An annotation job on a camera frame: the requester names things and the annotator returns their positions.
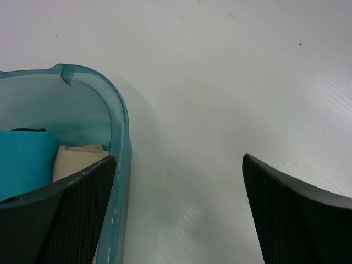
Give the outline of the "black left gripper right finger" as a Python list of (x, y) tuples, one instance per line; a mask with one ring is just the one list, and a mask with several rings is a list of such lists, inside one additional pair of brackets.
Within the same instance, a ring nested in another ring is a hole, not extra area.
[(265, 263), (351, 263), (351, 198), (249, 154), (242, 171)]

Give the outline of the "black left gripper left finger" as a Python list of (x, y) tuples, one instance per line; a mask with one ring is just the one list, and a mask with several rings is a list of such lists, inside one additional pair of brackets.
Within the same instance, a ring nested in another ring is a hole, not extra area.
[(108, 156), (1, 201), (1, 263), (92, 263), (116, 166)]

